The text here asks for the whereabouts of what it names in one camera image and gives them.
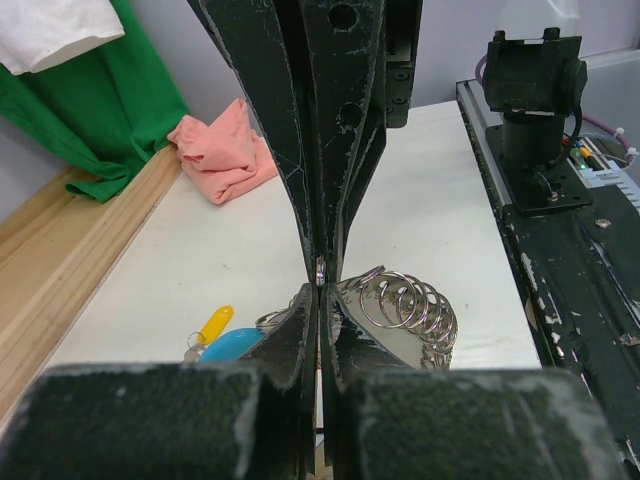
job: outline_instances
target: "white table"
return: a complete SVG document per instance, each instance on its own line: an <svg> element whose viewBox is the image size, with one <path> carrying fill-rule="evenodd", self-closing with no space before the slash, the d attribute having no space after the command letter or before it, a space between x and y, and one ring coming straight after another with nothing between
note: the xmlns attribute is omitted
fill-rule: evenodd
<svg viewBox="0 0 640 480"><path fill-rule="evenodd" d="M539 368L454 102L411 110L389 132L351 232L344 278L384 264L449 298L459 323L451 368ZM48 365L181 361L218 307L236 311L227 331L253 326L305 281L279 179L215 207L182 175Z"/></svg>

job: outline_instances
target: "small metal part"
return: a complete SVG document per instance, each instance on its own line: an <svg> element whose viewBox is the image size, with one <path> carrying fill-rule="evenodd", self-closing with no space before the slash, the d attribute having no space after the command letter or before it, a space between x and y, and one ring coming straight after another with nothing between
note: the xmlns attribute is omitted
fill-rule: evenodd
<svg viewBox="0 0 640 480"><path fill-rule="evenodd" d="M201 351L202 350L194 350L192 348L187 349L187 351L184 354L182 363L196 363L200 359Z"/></svg>
<svg viewBox="0 0 640 480"><path fill-rule="evenodd" d="M626 347L635 347L637 345L640 345L640 336L625 333L620 337L620 343L622 343Z"/></svg>
<svg viewBox="0 0 640 480"><path fill-rule="evenodd" d="M611 226L611 222L606 218L599 218L596 220L596 225L600 228L607 228Z"/></svg>
<svg viewBox="0 0 640 480"><path fill-rule="evenodd" d="M324 285L325 270L327 264L323 256L316 258L316 285L321 287Z"/></svg>

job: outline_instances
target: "wooden shelf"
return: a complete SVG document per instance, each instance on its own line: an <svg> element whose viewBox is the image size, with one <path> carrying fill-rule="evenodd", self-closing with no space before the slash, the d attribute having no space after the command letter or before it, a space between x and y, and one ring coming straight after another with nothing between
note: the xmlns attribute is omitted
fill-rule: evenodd
<svg viewBox="0 0 640 480"><path fill-rule="evenodd" d="M69 168L0 224L0 418L64 338L111 266L180 172L159 151L105 204L64 189L91 176Z"/></svg>

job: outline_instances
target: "blue plastic object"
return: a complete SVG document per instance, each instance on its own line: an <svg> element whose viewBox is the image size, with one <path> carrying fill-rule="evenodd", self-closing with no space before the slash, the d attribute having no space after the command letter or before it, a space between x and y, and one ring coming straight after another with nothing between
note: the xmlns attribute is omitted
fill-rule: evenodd
<svg viewBox="0 0 640 480"><path fill-rule="evenodd" d="M230 362L237 360L264 337L257 328L238 328L218 337L200 355L199 362Z"/></svg>

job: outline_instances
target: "pink towel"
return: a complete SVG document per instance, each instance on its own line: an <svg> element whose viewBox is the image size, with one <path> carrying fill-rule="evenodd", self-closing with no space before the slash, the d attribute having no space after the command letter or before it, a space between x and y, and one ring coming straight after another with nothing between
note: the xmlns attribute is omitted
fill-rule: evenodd
<svg viewBox="0 0 640 480"><path fill-rule="evenodd" d="M264 138L249 125L247 102L242 99L208 127L185 115L167 138L178 146L182 170L216 205L278 174Z"/></svg>

